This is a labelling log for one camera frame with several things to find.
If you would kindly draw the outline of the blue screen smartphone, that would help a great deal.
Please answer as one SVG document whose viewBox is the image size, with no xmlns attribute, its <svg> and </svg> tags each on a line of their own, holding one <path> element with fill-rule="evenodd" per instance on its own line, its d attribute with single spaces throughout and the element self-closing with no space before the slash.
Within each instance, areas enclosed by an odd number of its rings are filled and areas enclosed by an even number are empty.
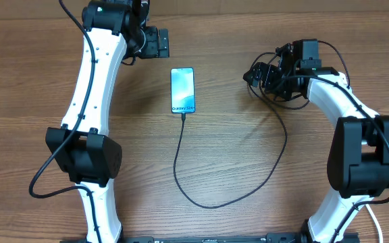
<svg viewBox="0 0 389 243">
<path fill-rule="evenodd" d="M 195 75 L 192 67 L 173 68 L 171 77 L 171 111 L 172 113 L 194 113 Z"/>
</svg>

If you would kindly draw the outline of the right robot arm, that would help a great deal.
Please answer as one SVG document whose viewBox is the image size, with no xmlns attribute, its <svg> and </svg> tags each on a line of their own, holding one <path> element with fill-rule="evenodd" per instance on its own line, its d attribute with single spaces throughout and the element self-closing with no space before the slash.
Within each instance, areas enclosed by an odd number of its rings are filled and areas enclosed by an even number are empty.
<svg viewBox="0 0 389 243">
<path fill-rule="evenodd" d="M 348 71 L 326 67 L 319 57 L 320 40 L 302 39 L 271 53 L 277 65 L 254 60 L 243 79 L 283 101 L 303 97 L 316 105 L 334 126 L 327 160 L 330 183 L 318 210 L 299 232 L 268 233 L 266 242 L 359 242 L 347 227 L 363 208 L 389 203 L 389 115 L 379 115 L 354 94 Z"/>
</svg>

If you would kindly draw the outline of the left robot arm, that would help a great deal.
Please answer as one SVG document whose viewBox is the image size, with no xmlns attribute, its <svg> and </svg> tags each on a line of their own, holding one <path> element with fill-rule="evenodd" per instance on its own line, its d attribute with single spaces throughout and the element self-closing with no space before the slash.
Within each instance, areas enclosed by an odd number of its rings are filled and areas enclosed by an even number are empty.
<svg viewBox="0 0 389 243">
<path fill-rule="evenodd" d="M 122 148 L 109 137 L 109 110 L 118 70 L 125 59 L 169 56 L 168 31 L 147 26 L 149 1 L 91 1 L 79 23 L 80 71 L 68 110 L 45 141 L 52 160 L 79 191 L 88 231 L 84 242 L 121 242 L 114 180 Z"/>
</svg>

